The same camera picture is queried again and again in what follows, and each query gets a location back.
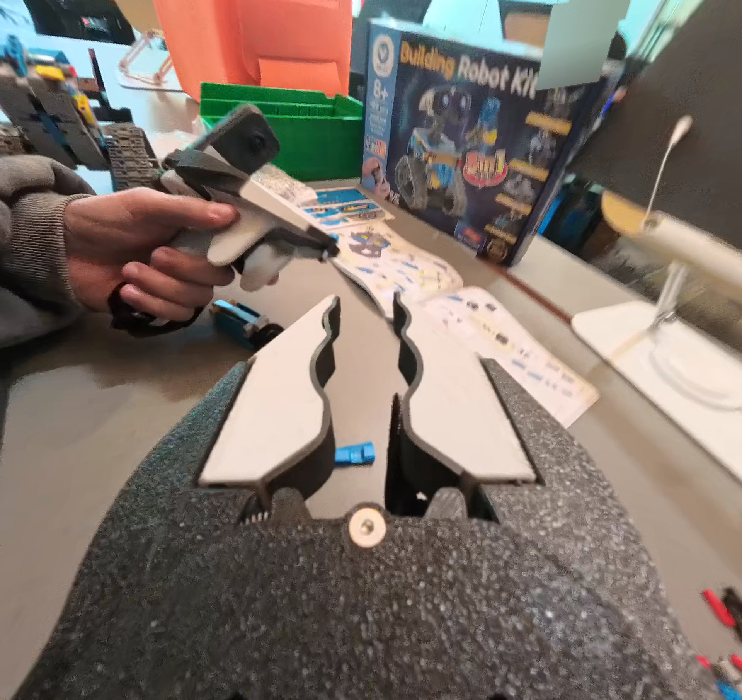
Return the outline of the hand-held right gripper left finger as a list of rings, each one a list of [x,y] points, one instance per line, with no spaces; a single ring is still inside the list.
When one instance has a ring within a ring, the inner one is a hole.
[[[201,488],[241,488],[269,506],[283,488],[314,495],[335,466],[325,387],[335,372],[340,298],[329,295],[248,362],[198,474]]]

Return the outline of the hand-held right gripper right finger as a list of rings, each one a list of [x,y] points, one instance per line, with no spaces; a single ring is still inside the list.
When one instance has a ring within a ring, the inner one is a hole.
[[[487,489],[534,484],[536,467],[485,362],[401,293],[392,324],[407,387],[393,400],[386,510],[497,518]]]

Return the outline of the black wheel blue beam assembly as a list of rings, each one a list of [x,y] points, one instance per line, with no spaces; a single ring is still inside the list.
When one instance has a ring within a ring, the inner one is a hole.
[[[274,341],[284,329],[238,301],[215,299],[209,306],[216,331],[256,353]]]

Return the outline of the pile of small building pieces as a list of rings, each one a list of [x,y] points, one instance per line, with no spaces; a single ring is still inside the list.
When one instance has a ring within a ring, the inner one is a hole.
[[[741,598],[731,586],[722,594],[710,589],[702,591],[702,596],[716,618],[730,629],[738,643],[741,643]],[[741,654],[740,650],[730,652],[716,661],[697,654],[696,661],[712,677],[721,698],[741,699]]]

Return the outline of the person's left forearm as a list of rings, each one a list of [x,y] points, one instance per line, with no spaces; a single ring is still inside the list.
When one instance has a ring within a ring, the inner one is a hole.
[[[57,161],[1,157],[1,349],[69,326],[82,312],[69,282],[65,210],[94,194]]]

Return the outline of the grey desk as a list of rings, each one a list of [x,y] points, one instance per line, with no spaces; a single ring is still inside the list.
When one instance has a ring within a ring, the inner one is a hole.
[[[740,592],[740,483],[573,333],[572,316],[508,271],[401,212],[394,230],[442,257],[467,286],[490,292],[544,348],[588,380],[599,400],[570,433],[602,469],[660,571],[694,650],[715,660],[740,649],[701,592]],[[341,326],[327,385],[335,440],[372,442],[376,462],[333,472],[308,502],[337,518],[381,503],[393,395],[406,387],[399,343],[376,306],[329,264],[295,261],[274,287],[220,291],[288,327],[336,294]],[[245,357],[208,315],[152,340],[87,315],[69,334],[8,370],[2,444],[2,698],[11,698],[46,644],[79,564],[131,473],[209,389]]]
[[[540,236],[508,272],[570,316],[640,300],[628,287]]]

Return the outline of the person's left hand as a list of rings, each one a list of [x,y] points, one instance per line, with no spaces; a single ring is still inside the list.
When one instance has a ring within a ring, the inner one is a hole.
[[[219,232],[236,219],[229,205],[199,198],[129,189],[71,201],[65,209],[65,249],[75,299],[88,310],[107,310],[122,285],[122,300],[163,321],[189,320],[230,285],[231,267],[172,248],[183,230]]]

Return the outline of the clear bubble wrap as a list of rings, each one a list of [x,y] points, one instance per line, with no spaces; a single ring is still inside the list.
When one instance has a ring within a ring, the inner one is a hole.
[[[316,200],[316,191],[273,164],[265,164],[252,179],[283,200],[300,206]]]

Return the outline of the green container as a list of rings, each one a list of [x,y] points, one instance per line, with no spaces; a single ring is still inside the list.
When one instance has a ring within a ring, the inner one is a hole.
[[[281,150],[273,163],[304,181],[360,179],[364,105],[341,94],[264,86],[202,82],[199,113],[214,127],[242,104],[268,120]]]

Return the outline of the blue sticker sheet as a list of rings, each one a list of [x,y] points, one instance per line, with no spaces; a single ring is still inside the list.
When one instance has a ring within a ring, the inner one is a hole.
[[[357,187],[315,190],[315,197],[298,206],[302,216],[327,233],[364,229],[394,219],[394,215]]]

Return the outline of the orange plastic case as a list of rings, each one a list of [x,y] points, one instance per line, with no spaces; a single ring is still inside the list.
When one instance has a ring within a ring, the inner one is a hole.
[[[348,95],[352,0],[153,0],[182,90],[202,83]]]

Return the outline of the tracked robot model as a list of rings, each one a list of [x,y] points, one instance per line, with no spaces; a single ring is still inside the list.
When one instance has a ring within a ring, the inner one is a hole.
[[[115,192],[155,186],[160,160],[128,108],[112,106],[96,52],[82,77],[63,51],[7,35],[1,52],[2,155],[41,155],[107,172]]]

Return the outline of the white folding stand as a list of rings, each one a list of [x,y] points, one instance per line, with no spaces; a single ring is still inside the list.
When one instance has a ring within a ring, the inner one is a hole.
[[[654,210],[669,156],[691,130],[677,120],[654,181],[647,210],[657,228],[638,240],[669,261],[654,304],[627,302],[575,314],[574,333],[640,391],[707,454],[741,481],[741,364],[719,343],[677,316],[692,273],[740,301],[741,252],[709,232]]]

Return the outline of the tan wooden board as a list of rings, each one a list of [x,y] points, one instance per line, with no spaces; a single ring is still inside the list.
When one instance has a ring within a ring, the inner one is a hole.
[[[639,206],[605,189],[601,195],[603,220],[617,234],[638,240],[657,228],[656,219],[645,206]]]

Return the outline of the black flat device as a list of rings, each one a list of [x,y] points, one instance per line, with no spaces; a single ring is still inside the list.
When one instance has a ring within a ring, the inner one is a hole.
[[[654,209],[741,247],[741,0],[704,0],[629,85],[571,164],[637,205],[650,199],[677,121]]]

